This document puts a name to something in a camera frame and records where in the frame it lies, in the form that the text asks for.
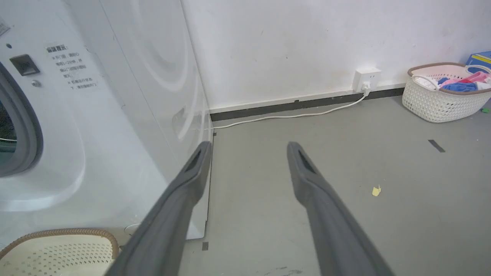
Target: wall socket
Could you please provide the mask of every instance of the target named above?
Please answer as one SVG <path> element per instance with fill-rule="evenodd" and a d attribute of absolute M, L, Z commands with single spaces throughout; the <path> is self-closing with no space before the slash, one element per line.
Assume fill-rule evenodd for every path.
<path fill-rule="evenodd" d="M 377 84 L 380 80 L 380 71 L 377 68 L 358 69 L 355 71 L 355 79 L 353 80 L 353 94 L 361 93 L 361 86 L 364 82 L 369 82 L 371 90 L 374 91 L 377 88 Z"/>

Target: power cord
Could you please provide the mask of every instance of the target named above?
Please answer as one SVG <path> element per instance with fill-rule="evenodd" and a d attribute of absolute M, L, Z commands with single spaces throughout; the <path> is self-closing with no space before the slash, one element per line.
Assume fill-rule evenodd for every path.
<path fill-rule="evenodd" d="M 233 124 L 222 126 L 222 127 L 214 127 L 213 129 L 229 128 L 229 127 L 233 127 L 233 126 L 240 125 L 240 124 L 257 122 L 257 121 L 262 121 L 262 120 L 266 120 L 266 119 L 299 118 L 299 117 L 307 117 L 307 116 L 324 115 L 324 114 L 327 114 L 327 113 L 330 113 L 330 112 L 333 112 L 333 111 L 336 111 L 336 110 L 340 110 L 340 109 L 343 109 L 343 108 L 354 106 L 357 103 L 363 101 L 363 99 L 365 99 L 368 96 L 368 94 L 370 94 L 370 91 L 371 91 L 370 83 L 369 82 L 364 82 L 363 85 L 362 85 L 362 87 L 361 87 L 361 91 L 363 91 L 363 97 L 361 97 L 361 99 L 357 100 L 356 102 L 350 103 L 349 105 L 345 105 L 345 106 L 342 106 L 342 107 L 334 108 L 334 109 L 331 109 L 331 110 L 328 110 L 328 111 L 325 111 L 325 112 L 321 112 L 321 113 L 308 113 L 308 114 L 300 114 L 300 115 L 293 115 L 293 116 L 269 116 L 269 117 L 257 118 L 257 119 L 254 119 L 254 120 L 247 120 L 247 121 L 237 122 L 237 123 L 233 123 Z"/>

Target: gray floor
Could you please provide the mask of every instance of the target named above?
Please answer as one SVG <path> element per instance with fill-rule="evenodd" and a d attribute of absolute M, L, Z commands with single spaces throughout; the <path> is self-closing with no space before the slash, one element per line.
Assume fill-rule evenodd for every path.
<path fill-rule="evenodd" d="M 393 97 L 216 132 L 206 237 L 186 243 L 180 276 L 319 275 L 288 141 L 304 147 L 396 275 L 491 271 L 491 114 L 434 124 Z"/>

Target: laundry basket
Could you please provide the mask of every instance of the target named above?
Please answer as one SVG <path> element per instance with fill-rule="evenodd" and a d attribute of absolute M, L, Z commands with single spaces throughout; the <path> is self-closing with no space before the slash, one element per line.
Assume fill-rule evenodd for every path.
<path fill-rule="evenodd" d="M 476 113 L 491 98 L 491 89 L 472 92 L 456 92 L 439 88 L 437 82 L 442 78 L 464 79 L 471 75 L 470 67 L 478 67 L 491 73 L 489 68 L 480 65 L 465 66 L 460 63 L 442 62 L 413 67 L 408 70 L 411 77 L 402 96 L 403 105 L 421 118 L 443 123 L 458 120 Z M 422 78 L 428 86 L 422 84 Z"/>
<path fill-rule="evenodd" d="M 118 253 L 115 237 L 105 230 L 41 231 L 0 251 L 0 275 L 102 276 Z"/>

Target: yellow paper scrap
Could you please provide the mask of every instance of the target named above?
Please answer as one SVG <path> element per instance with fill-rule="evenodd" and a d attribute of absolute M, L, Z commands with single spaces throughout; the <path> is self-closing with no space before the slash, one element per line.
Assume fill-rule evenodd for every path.
<path fill-rule="evenodd" d="M 372 195 L 373 196 L 379 196 L 381 191 L 382 191 L 382 188 L 380 188 L 380 185 L 378 188 L 373 187 Z"/>

